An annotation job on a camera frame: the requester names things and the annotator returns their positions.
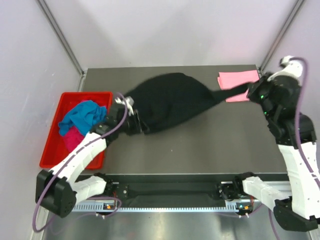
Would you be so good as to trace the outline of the black t shirt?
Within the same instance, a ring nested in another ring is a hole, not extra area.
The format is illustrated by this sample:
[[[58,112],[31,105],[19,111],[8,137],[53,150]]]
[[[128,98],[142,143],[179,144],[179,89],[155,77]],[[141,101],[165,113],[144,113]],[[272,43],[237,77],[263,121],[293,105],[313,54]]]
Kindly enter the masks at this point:
[[[151,77],[125,96],[134,100],[133,110],[148,125],[149,134],[155,134],[176,127],[230,97],[244,94],[248,88],[246,82],[231,89],[211,90],[191,76],[174,72]]]

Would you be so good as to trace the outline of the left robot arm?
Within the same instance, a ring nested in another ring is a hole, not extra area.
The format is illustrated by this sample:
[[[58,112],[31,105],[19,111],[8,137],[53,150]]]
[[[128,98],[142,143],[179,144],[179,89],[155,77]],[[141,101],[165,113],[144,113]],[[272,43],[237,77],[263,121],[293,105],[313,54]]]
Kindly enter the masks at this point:
[[[81,143],[58,165],[41,170],[36,177],[35,202],[64,218],[74,206],[94,195],[109,198],[111,183],[98,175],[77,182],[89,163],[103,152],[119,134],[141,133],[144,128],[139,111],[128,103],[114,103],[106,117],[92,126]]]

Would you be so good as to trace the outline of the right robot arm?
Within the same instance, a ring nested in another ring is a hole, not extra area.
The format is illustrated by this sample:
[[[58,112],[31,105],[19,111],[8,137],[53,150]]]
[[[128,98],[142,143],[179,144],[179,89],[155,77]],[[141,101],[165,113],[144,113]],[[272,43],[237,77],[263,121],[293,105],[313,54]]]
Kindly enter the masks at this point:
[[[297,111],[300,91],[296,76],[267,72],[251,84],[247,94],[263,110],[284,159],[291,193],[279,191],[253,172],[237,175],[232,183],[237,197],[259,200],[284,230],[309,232],[320,224],[320,176],[313,123]]]

